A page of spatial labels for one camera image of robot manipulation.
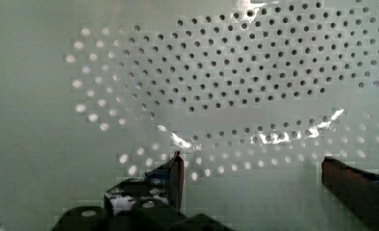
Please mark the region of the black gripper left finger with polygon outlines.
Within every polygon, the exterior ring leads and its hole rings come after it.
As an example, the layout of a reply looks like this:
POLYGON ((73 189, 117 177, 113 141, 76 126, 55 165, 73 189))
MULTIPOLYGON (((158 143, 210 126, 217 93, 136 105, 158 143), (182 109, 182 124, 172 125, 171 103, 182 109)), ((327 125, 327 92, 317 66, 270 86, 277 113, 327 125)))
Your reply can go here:
POLYGON ((205 214, 181 212, 184 161, 176 151, 143 177, 128 178, 108 189, 104 205, 66 211, 52 231, 234 231, 205 214))

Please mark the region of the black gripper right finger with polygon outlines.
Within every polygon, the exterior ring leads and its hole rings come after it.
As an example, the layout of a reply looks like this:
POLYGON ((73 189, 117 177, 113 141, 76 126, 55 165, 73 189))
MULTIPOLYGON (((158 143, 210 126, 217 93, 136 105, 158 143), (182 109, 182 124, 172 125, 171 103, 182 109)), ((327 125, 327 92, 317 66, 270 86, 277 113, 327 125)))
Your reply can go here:
POLYGON ((371 231, 379 231, 379 174, 326 156, 321 183, 371 231))

